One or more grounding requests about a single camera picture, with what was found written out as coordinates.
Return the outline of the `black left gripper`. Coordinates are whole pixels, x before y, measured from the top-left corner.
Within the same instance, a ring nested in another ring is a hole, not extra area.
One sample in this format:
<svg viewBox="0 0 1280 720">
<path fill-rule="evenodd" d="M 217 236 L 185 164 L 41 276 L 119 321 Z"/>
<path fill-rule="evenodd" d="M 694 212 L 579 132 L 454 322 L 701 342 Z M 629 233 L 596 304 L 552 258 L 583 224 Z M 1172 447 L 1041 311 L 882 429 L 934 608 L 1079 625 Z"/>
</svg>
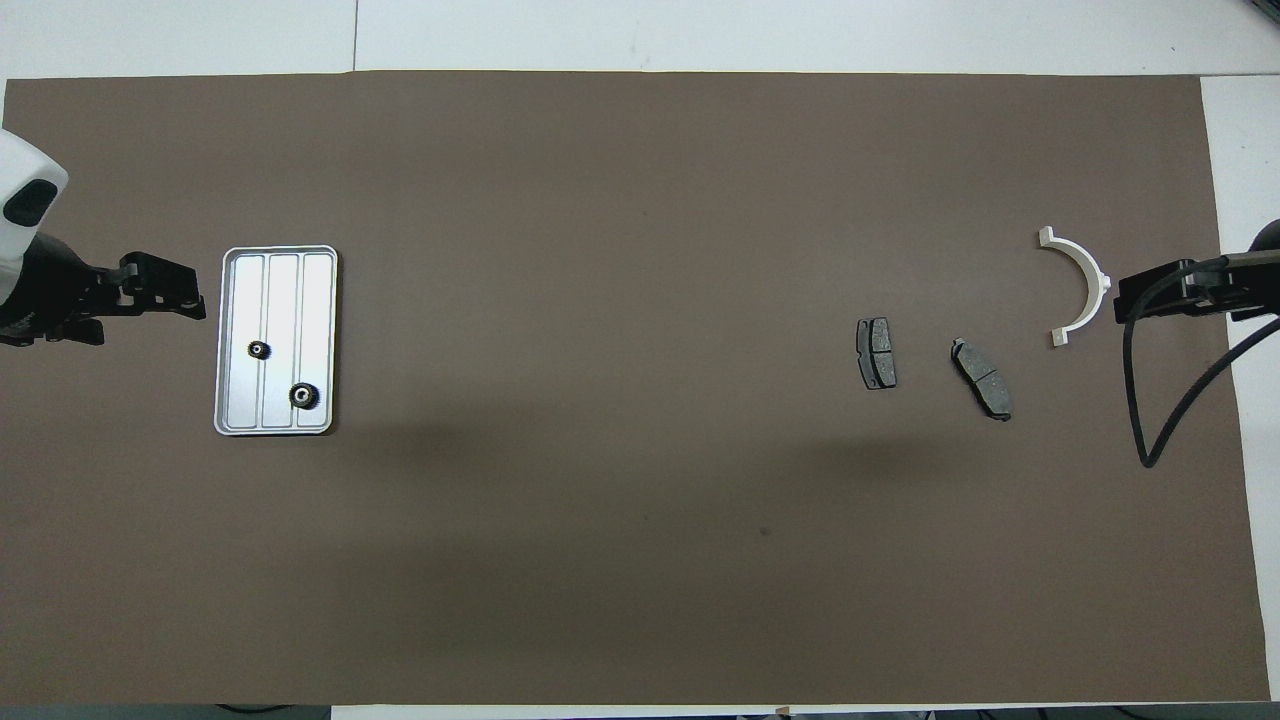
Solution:
<svg viewBox="0 0 1280 720">
<path fill-rule="evenodd" d="M 125 292 L 198 292 L 191 266 L 148 252 L 128 252 L 120 259 Z M 122 316 L 122 293 L 109 284 L 111 272 L 91 266 L 60 240 L 38 232 L 22 256 L 20 272 L 1 309 L 1 342 L 29 347 L 38 340 L 105 343 L 104 316 Z M 134 293 L 128 316 L 169 313 L 201 322 L 207 318 L 205 299 Z"/>
</svg>

